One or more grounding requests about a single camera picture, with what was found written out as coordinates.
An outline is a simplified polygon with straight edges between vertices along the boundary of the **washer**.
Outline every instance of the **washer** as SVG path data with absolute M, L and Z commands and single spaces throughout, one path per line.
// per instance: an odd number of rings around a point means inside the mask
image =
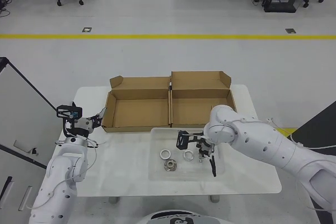
M 191 157 L 187 157 L 187 156 L 186 156 L 187 153 L 190 153 L 192 156 L 191 156 Z M 184 160 L 190 162 L 190 161 L 192 161 L 192 160 L 194 159 L 194 153 L 193 153 L 191 150 L 185 150 L 185 151 L 183 152 L 183 158 L 184 158 Z
M 164 157 L 164 156 L 163 156 L 163 153 L 164 153 L 164 152 L 168 152 L 168 156 Z M 170 153 L 170 151 L 167 150 L 167 149 L 163 149 L 163 150 L 161 151 L 161 153 L 160 153 L 160 156 L 161 156 L 161 159 L 162 159 L 162 160 L 168 160 L 168 159 L 170 158 L 171 155 L 172 155 L 172 153 Z

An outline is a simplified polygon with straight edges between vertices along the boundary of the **transparent container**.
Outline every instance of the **transparent container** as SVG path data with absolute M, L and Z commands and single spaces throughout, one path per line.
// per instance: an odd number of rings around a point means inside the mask
M 170 180 L 170 181 L 215 181 L 212 173 L 212 166 L 209 160 L 203 159 L 199 162 L 199 153 L 196 143 L 188 144 L 188 150 L 194 153 L 192 161 L 186 161 L 183 158 L 184 150 L 176 147 L 176 141 L 179 130 L 186 130 L 189 133 L 199 133 L 202 129 L 197 128 L 153 128 L 151 130 L 151 145 L 149 157 L 149 175 L 150 180 Z M 167 149 L 171 152 L 171 159 L 177 162 L 175 171 L 166 171 L 164 169 L 165 160 L 161 159 L 160 152 Z M 224 150 L 215 148 L 214 160 L 216 163 L 217 176 L 225 173 Z

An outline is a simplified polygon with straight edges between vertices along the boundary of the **yellow floor line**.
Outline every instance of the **yellow floor line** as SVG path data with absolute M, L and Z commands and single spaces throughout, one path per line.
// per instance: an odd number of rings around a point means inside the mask
M 292 134 L 294 131 L 297 130 L 297 128 L 277 128 L 277 130 L 283 134 L 285 137 L 288 137 L 290 134 Z
M 239 40 L 336 40 L 336 35 L 255 34 L 0 34 L 0 39 L 239 39 Z

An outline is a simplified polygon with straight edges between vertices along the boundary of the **table leg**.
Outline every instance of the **table leg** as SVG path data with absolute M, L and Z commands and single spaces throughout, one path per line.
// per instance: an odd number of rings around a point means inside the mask
M 108 202 L 111 204 L 117 204 L 119 202 L 120 197 L 109 197 Z
M 209 199 L 213 203 L 218 203 L 220 201 L 220 195 L 209 195 Z

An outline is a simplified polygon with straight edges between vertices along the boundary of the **open cardboard box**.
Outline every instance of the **open cardboard box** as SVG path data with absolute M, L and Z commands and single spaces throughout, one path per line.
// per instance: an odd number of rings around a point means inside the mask
M 170 127 L 170 77 L 110 79 L 111 92 L 102 121 L 106 132 L 149 132 Z
M 171 126 L 203 128 L 216 105 L 235 109 L 230 91 L 231 78 L 221 71 L 172 72 Z

